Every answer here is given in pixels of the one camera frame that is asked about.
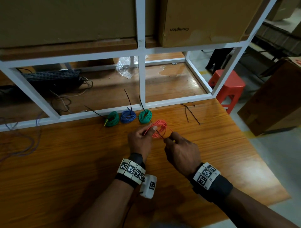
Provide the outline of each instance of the black pants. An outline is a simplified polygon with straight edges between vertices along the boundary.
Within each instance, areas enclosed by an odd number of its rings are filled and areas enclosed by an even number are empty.
[[[225,61],[227,55],[233,50],[233,48],[221,48],[215,49],[211,55],[211,58],[206,66],[206,68],[211,69],[214,65],[213,73],[216,70],[220,70],[223,62]]]

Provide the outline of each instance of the person's left hand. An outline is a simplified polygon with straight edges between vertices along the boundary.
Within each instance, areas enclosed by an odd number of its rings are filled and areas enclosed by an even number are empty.
[[[144,132],[152,125],[149,123],[146,126],[140,127],[135,131],[132,131],[128,134],[128,144],[130,147],[131,153],[138,153],[142,155],[143,162],[146,162],[146,159],[151,152],[152,147],[152,135],[158,129],[157,126],[150,128],[145,135]]]

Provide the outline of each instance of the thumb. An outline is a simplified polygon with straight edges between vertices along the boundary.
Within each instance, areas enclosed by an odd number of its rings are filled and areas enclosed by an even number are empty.
[[[152,137],[153,134],[155,133],[155,131],[158,129],[158,126],[152,126],[147,133],[145,134],[145,136],[147,137]]]

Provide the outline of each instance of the red plastic stool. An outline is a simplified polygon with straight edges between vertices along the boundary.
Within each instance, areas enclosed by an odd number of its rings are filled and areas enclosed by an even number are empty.
[[[221,77],[224,70],[217,70],[210,78],[208,84],[213,87],[216,85],[217,81]],[[233,110],[234,106],[237,104],[239,97],[241,96],[244,87],[246,84],[244,81],[238,76],[238,74],[233,70],[230,73],[230,76],[226,80],[225,84],[219,91],[218,95],[216,96],[216,99],[222,103],[227,96],[231,98],[230,104],[222,104],[223,107],[228,108],[227,113],[230,114]]]

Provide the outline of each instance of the hand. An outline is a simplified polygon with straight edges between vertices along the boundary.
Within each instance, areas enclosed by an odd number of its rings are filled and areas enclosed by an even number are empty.
[[[151,152],[152,147],[152,135],[158,129],[157,126],[150,128],[145,135],[144,132],[152,125],[152,123],[140,127],[135,131],[132,131],[128,134],[128,144],[130,147],[131,153],[138,153],[142,155],[143,162],[146,162],[146,159]]]
[[[177,132],[164,139],[167,160],[187,179],[197,171],[201,155],[197,144],[183,138]]]

